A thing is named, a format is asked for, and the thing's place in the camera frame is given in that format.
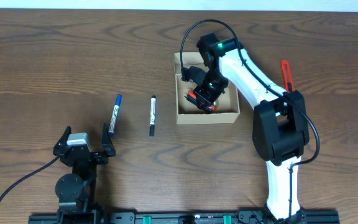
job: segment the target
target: white wall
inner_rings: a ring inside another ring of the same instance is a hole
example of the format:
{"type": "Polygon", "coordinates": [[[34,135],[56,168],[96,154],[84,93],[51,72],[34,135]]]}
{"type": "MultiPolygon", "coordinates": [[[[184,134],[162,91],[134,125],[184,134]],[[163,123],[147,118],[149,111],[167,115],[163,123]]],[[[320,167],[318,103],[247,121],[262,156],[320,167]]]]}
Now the white wall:
{"type": "Polygon", "coordinates": [[[358,12],[358,0],[0,0],[0,8],[358,12]]]}

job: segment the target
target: robotic arm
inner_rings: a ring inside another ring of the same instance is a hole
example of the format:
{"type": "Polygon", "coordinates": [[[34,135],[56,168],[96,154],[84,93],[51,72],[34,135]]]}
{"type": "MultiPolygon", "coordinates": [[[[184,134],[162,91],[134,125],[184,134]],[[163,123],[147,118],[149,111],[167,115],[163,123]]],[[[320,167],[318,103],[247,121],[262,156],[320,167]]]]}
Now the robotic arm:
{"type": "Polygon", "coordinates": [[[269,195],[267,208],[276,220],[285,220],[295,215],[300,206],[297,199],[297,172],[293,168],[292,201],[290,200],[291,164],[301,161],[304,145],[308,144],[309,134],[307,122],[297,110],[287,105],[283,100],[272,94],[251,73],[256,74],[273,91],[282,93],[291,99],[303,111],[305,102],[298,91],[291,93],[271,81],[249,58],[247,51],[240,44],[239,57],[237,43],[234,38],[219,41],[214,34],[200,38],[197,48],[209,68],[204,72],[200,68],[182,69],[182,80],[195,81],[198,86],[194,90],[196,99],[189,100],[198,108],[210,112],[208,107],[224,93],[230,80],[245,96],[254,109],[254,130],[252,138],[255,148],[261,158],[266,161],[268,172],[269,195]],[[284,115],[287,119],[277,122],[276,116],[284,115]]]}

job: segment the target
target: white robotic arm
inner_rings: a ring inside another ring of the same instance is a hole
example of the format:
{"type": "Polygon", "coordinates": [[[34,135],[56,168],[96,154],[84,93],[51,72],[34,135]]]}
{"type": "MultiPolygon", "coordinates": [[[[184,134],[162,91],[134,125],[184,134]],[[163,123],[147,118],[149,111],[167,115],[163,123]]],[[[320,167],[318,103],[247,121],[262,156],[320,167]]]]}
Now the white robotic arm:
{"type": "MultiPolygon", "coordinates": [[[[270,85],[271,89],[278,93],[286,91],[282,87],[272,82],[249,58],[248,53],[245,49],[241,50],[243,58],[248,63],[248,66],[252,71],[264,81],[267,85],[270,85]]],[[[272,101],[277,98],[271,92],[267,91],[258,80],[256,80],[250,71],[242,65],[241,59],[239,58],[239,52],[237,49],[226,52],[225,56],[219,59],[219,68],[221,74],[229,79],[240,92],[245,96],[252,109],[259,105],[262,100],[272,101]]],[[[287,218],[289,214],[289,171],[290,165],[296,162],[300,162],[301,157],[292,157],[282,162],[280,166],[275,166],[272,162],[267,161],[267,173],[268,173],[268,199],[267,206],[278,220],[281,218],[287,218]]],[[[300,206],[297,198],[297,172],[298,167],[293,168],[293,182],[292,182],[292,204],[291,204],[291,215],[294,215],[299,211],[300,206]]]]}

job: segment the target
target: black marker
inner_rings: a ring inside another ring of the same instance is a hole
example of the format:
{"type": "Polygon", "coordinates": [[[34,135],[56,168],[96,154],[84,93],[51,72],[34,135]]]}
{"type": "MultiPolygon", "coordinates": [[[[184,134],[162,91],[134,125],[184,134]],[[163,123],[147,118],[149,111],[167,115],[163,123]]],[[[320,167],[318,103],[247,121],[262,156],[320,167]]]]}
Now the black marker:
{"type": "Polygon", "coordinates": [[[154,126],[155,126],[155,104],[157,99],[155,96],[152,96],[151,106],[150,106],[150,136],[154,136],[154,126]]]}

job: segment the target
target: blue marker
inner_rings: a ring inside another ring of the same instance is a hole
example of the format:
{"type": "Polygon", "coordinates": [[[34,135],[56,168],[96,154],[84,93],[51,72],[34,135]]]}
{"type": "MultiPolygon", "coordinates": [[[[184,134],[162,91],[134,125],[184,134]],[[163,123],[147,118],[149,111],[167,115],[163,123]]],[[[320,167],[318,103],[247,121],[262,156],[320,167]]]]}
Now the blue marker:
{"type": "Polygon", "coordinates": [[[117,95],[116,104],[114,105],[114,109],[112,111],[110,128],[109,128],[110,136],[114,135],[114,128],[116,127],[117,115],[118,115],[119,105],[121,104],[121,98],[122,98],[121,95],[117,95]]]}

